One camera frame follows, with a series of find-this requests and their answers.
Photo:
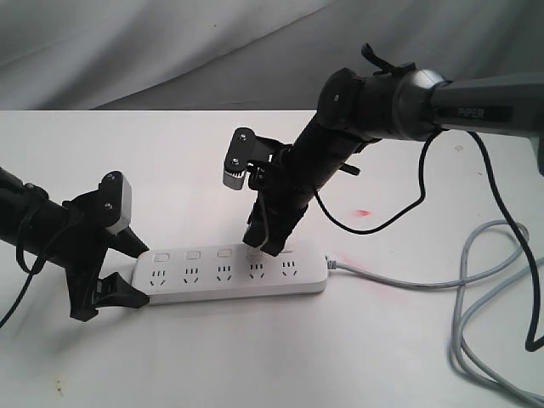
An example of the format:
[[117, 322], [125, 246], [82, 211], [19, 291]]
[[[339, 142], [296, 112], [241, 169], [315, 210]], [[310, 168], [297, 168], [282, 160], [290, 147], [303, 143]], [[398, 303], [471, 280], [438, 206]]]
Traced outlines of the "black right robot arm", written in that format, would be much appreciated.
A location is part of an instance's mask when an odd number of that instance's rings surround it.
[[376, 67], [367, 77], [343, 68], [320, 92], [314, 116], [291, 144], [254, 139], [265, 158], [248, 158], [258, 193], [243, 241], [275, 256], [309, 202], [348, 159], [384, 139], [428, 145], [448, 130], [529, 139], [543, 157], [543, 76], [540, 73], [451, 81], [412, 63], [392, 65], [369, 45], [362, 56]]

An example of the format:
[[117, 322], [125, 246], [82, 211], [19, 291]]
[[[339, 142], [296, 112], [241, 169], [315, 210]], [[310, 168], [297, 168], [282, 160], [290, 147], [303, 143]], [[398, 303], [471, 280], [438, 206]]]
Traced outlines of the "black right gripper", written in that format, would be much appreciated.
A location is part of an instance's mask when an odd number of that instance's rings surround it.
[[[250, 188], [258, 197], [242, 242], [276, 257], [307, 212], [317, 187], [317, 150], [312, 146], [258, 146], [250, 163]], [[265, 242], [266, 231], [269, 239]]]

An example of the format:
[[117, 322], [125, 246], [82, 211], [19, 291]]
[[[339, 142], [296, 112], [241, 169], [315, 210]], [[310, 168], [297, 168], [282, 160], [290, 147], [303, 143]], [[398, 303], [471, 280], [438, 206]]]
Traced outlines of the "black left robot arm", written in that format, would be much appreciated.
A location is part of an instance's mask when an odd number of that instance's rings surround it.
[[65, 271], [70, 316], [86, 322], [103, 307], [140, 309], [148, 295], [114, 272], [99, 273], [112, 249], [138, 258], [148, 247], [130, 228], [132, 187], [120, 171], [107, 173], [96, 190], [57, 204], [43, 188], [1, 171], [1, 239], [29, 279], [45, 263]]

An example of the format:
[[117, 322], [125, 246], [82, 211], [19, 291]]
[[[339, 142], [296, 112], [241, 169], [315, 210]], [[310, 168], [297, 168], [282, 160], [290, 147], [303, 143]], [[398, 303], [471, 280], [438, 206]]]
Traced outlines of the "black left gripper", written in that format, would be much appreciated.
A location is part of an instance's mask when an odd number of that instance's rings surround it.
[[94, 190], [66, 203], [70, 229], [67, 232], [69, 260], [65, 277], [70, 317], [79, 321], [91, 320], [99, 308], [140, 309], [150, 302], [147, 294], [132, 287], [118, 272], [99, 277], [109, 248], [130, 258], [138, 258], [149, 247], [130, 227], [110, 235], [97, 220], [98, 198], [99, 192]]

